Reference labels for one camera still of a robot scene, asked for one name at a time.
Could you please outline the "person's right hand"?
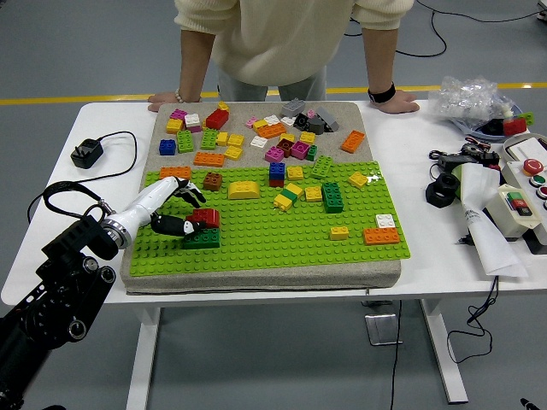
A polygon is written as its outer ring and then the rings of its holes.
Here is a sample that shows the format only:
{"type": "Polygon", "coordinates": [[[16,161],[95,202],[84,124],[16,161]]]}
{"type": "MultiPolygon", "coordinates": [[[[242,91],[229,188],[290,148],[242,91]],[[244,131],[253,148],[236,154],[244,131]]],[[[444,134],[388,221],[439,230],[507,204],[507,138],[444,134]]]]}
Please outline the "person's right hand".
{"type": "Polygon", "coordinates": [[[156,93],[148,98],[148,110],[150,112],[158,112],[159,108],[166,103],[178,103],[177,94],[174,91],[165,91],[156,93]]]}

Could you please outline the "person's left hand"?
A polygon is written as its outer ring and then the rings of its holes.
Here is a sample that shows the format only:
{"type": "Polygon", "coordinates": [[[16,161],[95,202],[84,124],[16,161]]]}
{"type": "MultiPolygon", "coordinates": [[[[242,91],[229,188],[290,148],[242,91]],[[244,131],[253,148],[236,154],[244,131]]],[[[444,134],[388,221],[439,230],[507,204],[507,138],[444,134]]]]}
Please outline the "person's left hand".
{"type": "Polygon", "coordinates": [[[373,102],[373,105],[386,114],[413,113],[420,109],[416,102],[416,95],[407,91],[396,90],[394,97],[387,102],[373,102]]]}

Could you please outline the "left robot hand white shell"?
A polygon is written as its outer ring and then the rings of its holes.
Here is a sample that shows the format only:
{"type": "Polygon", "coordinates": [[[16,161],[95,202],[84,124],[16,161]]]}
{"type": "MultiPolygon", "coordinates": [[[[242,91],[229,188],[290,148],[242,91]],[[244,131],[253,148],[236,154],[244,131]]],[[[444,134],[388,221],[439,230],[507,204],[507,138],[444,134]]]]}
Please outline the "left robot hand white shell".
{"type": "Polygon", "coordinates": [[[138,229],[153,220],[153,213],[171,196],[182,198],[194,208],[206,202],[203,193],[188,179],[174,176],[156,181],[144,188],[120,213],[111,214],[103,228],[119,249],[126,249],[135,240],[138,229]]]}

